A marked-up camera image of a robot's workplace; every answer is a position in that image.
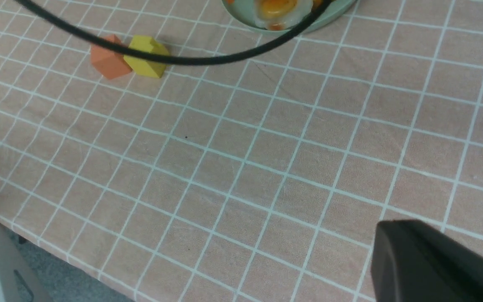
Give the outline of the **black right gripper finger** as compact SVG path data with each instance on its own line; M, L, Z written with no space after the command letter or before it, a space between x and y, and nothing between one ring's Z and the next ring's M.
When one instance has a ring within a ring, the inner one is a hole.
M378 222L371 277L378 302L483 302L483 256L420 220Z

